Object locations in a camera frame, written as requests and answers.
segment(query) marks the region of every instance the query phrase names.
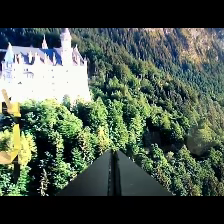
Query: white castle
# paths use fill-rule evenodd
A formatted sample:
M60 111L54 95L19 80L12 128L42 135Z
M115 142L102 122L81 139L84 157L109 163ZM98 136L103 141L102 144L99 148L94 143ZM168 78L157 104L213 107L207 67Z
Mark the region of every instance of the white castle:
M61 102L65 95L72 101L77 98L91 100L86 58L82 58L77 45L71 47L68 28L61 33L60 39L61 48L53 49L48 49L45 36L42 48L9 43L2 61L0 89L6 89L13 102L47 98Z

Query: mountainside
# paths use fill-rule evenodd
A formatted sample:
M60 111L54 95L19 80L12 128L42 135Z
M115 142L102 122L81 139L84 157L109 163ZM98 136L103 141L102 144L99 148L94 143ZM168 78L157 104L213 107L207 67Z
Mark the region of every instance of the mountainside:
M70 30L89 60L94 102L26 102L23 175L14 186L12 168L0 167L0 194L54 195L113 149L175 195L224 195L224 29ZM40 47L43 34L49 48L60 47L60 32L0 28L0 48ZM3 150L9 118L1 131Z

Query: dense forest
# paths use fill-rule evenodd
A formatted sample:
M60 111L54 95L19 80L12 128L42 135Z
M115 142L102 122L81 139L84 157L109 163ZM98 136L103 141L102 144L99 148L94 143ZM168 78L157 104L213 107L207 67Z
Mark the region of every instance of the dense forest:
M21 176L0 195L55 195L104 151L121 150L178 196L224 195L222 29L71 28L89 60L93 101L21 105ZM8 42L60 47L58 28L0 28ZM12 120L0 150L12 150Z

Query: forest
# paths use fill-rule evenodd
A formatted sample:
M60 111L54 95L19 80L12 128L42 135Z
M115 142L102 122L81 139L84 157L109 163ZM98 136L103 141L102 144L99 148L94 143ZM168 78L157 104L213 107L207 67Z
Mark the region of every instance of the forest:
M182 53L195 50L186 29L70 31L72 45L88 58L93 100L74 104L65 96L61 104L30 99L21 105L21 176L13 184L13 166L0 165L0 195L55 195L106 150L121 150L174 195L223 196L221 31L201 31L210 48L195 48L197 63ZM60 47L60 32L0 28L0 48L8 42L40 47L43 34L49 48ZM1 121L0 151L12 150L12 125L10 117Z

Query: castle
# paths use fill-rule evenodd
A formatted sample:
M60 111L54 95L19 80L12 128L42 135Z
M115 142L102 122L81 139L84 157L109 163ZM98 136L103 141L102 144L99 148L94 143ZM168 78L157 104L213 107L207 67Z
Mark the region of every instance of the castle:
M71 47L71 35L65 28L60 35L61 48L48 49L44 36L42 48L12 46L10 43L2 61L0 89L6 89L13 102L28 99L55 98L65 95L72 101L90 101L87 60L77 45Z

